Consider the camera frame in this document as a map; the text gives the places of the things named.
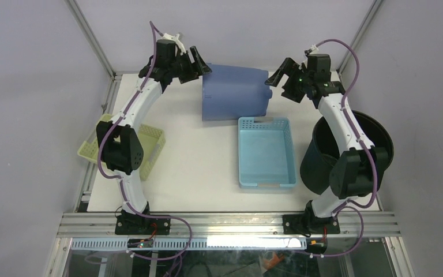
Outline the large blue plastic bucket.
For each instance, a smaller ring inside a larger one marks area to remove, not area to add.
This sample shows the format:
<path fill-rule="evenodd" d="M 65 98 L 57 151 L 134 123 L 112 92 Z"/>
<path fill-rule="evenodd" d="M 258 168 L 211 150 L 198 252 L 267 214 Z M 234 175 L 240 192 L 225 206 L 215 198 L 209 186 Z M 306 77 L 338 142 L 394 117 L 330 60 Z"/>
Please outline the large blue plastic bucket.
<path fill-rule="evenodd" d="M 228 121 L 266 115 L 273 93 L 263 69 L 209 63 L 210 74 L 202 77 L 203 121 Z"/>

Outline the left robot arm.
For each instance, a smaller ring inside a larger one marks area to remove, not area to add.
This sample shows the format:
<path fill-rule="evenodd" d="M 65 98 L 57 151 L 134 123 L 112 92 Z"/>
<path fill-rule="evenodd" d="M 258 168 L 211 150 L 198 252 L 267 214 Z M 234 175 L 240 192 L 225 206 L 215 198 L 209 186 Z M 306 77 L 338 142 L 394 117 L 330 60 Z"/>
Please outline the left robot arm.
<path fill-rule="evenodd" d="M 144 158 L 137 135 L 140 126 L 173 79 L 184 84 L 211 71 L 196 46 L 184 50 L 179 42 L 159 39 L 125 105 L 109 121 L 96 126 L 98 169 L 105 178 L 117 181 L 123 201 L 120 219 L 128 220 L 136 234 L 146 233 L 153 218 L 139 173 Z"/>

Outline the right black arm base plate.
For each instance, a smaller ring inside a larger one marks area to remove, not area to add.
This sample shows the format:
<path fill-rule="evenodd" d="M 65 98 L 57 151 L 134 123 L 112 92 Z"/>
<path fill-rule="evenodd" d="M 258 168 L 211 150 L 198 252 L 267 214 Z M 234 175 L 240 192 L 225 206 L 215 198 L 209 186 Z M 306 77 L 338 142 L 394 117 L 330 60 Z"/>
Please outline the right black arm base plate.
<path fill-rule="evenodd" d="M 284 214 L 282 216 L 284 234 L 304 235 L 312 234 L 340 234 L 340 226 L 337 219 L 332 217 L 318 218 L 313 214 L 304 212 L 299 214 Z"/>

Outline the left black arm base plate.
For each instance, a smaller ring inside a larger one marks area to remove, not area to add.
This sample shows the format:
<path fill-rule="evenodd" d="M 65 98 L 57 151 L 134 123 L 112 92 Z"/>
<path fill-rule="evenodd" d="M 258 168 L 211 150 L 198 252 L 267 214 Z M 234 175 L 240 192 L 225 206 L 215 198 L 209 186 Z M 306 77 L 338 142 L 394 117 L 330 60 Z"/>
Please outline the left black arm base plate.
<path fill-rule="evenodd" d="M 117 216 L 116 235 L 169 235 L 171 219 L 146 218 L 122 211 Z"/>

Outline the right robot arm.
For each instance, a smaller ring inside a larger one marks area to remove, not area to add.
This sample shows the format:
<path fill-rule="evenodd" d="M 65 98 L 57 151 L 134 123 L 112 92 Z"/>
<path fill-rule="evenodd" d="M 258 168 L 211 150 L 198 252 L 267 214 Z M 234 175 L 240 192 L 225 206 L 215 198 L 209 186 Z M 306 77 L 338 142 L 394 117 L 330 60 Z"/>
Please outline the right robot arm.
<path fill-rule="evenodd" d="M 346 90 L 331 79 L 331 58 L 327 54 L 309 54 L 307 62 L 297 64 L 287 57 L 265 84 L 278 86 L 284 75 L 282 97 L 300 103 L 304 96 L 313 102 L 329 126 L 339 150 L 336 163 L 329 171 L 329 186 L 306 204 L 293 229 L 316 234 L 336 219 L 346 204 L 358 205 L 356 199 L 371 195 L 364 206 L 372 205 L 380 185 L 388 153 L 376 147 L 362 130 L 347 101 Z"/>

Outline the light blue perforated basket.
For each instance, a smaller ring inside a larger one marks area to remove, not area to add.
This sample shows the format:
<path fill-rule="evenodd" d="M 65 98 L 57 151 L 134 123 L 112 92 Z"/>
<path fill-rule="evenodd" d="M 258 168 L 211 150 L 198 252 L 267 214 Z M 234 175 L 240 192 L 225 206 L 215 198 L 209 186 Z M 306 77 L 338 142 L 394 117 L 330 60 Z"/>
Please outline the light blue perforated basket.
<path fill-rule="evenodd" d="M 295 151 L 286 117 L 238 119 L 239 186 L 250 190 L 291 190 L 296 186 Z"/>

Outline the large black plastic bucket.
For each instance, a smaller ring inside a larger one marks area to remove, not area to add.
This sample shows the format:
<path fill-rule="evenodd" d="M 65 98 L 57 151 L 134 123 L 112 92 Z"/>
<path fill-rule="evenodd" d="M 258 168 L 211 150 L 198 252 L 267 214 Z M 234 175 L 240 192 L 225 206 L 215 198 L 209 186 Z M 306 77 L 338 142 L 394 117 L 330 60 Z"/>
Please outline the large black plastic bucket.
<path fill-rule="evenodd" d="M 386 150 L 388 157 L 377 162 L 378 186 L 385 170 L 394 156 L 393 141 L 386 129 L 374 118 L 360 111 L 353 111 L 355 118 L 367 137 L 377 148 Z M 299 172 L 305 186 L 313 193 L 321 195 L 329 187 L 329 175 L 340 157 L 339 149 L 325 120 L 320 118 L 314 126 L 311 142 L 302 160 Z"/>

